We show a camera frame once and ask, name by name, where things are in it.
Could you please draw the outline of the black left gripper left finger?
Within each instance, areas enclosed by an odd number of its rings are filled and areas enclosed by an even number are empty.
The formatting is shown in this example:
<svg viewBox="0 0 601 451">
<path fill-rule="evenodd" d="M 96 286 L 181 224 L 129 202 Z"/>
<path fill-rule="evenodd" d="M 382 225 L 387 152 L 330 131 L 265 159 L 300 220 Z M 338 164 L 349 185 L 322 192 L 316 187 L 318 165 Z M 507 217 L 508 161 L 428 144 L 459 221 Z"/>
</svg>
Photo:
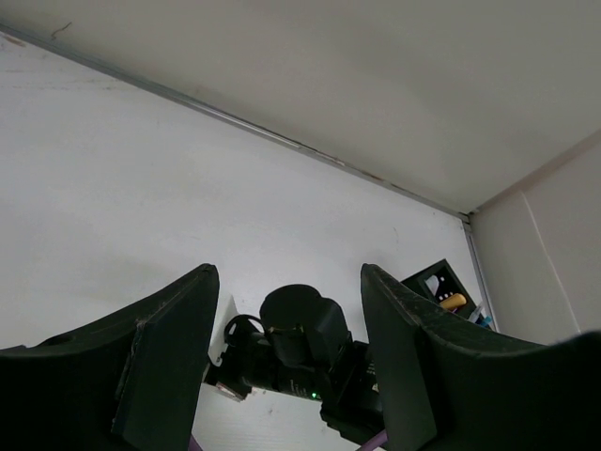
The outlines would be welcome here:
<svg viewBox="0 0 601 451">
<path fill-rule="evenodd" d="M 2 448 L 187 449 L 219 289 L 204 264 L 102 319 L 2 350 Z"/>
</svg>

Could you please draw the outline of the orange highlighter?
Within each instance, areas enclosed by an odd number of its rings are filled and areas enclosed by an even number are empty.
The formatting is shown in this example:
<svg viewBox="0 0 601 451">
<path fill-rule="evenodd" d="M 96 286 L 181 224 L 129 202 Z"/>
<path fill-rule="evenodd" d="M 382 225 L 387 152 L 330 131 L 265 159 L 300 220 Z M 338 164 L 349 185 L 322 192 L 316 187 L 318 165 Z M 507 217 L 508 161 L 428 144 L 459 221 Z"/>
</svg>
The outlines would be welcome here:
<svg viewBox="0 0 601 451">
<path fill-rule="evenodd" d="M 463 294 L 456 293 L 444 299 L 439 305 L 446 310 L 456 310 L 463 307 L 467 303 L 468 301 Z"/>
</svg>

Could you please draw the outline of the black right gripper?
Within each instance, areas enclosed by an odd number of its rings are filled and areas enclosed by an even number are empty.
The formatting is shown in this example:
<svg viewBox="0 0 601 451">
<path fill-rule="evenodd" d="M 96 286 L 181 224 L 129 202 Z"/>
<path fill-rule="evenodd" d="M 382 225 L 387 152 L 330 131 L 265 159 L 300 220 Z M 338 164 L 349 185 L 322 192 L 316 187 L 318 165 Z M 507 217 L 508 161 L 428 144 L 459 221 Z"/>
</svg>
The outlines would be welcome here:
<svg viewBox="0 0 601 451">
<path fill-rule="evenodd" d="M 275 289 L 258 316 L 231 319 L 225 339 L 214 376 L 244 399 L 261 389 L 317 402 L 326 425 L 355 444 L 384 430 L 369 346 L 353 339 L 342 307 L 316 288 Z"/>
</svg>

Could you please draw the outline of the blue ink refill pen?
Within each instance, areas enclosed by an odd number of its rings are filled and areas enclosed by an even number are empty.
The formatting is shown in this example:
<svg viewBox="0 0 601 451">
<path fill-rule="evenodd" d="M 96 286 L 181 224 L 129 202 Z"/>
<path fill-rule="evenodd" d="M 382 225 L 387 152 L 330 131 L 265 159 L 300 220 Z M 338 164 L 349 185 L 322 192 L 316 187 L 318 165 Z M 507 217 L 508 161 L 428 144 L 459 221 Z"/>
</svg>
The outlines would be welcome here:
<svg viewBox="0 0 601 451">
<path fill-rule="evenodd" d="M 479 325 L 483 328 L 486 329 L 490 329 L 491 328 L 491 322 L 492 322 L 492 318 L 489 316 L 480 316 L 476 321 L 475 324 Z"/>
</svg>

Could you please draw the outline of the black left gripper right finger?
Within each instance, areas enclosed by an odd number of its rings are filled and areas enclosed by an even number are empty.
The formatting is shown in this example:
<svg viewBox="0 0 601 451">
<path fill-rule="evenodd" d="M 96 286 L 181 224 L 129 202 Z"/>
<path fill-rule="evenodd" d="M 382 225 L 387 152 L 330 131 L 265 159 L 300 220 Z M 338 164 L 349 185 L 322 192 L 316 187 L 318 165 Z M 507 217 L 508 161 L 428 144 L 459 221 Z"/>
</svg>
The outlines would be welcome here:
<svg viewBox="0 0 601 451">
<path fill-rule="evenodd" d="M 389 449 L 599 448 L 599 333 L 549 346 L 499 334 L 374 264 L 361 294 Z"/>
</svg>

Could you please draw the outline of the purple pink highlighter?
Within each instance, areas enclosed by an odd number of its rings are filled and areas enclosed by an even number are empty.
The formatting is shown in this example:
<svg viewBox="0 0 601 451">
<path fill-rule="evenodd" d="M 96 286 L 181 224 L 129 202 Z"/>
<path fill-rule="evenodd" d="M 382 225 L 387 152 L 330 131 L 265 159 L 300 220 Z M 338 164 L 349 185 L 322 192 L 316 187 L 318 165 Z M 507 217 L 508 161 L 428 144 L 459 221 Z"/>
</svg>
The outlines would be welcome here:
<svg viewBox="0 0 601 451">
<path fill-rule="evenodd" d="M 433 295 L 437 294 L 440 286 L 440 280 L 436 275 L 431 275 L 430 277 L 426 278 L 424 283 Z"/>
</svg>

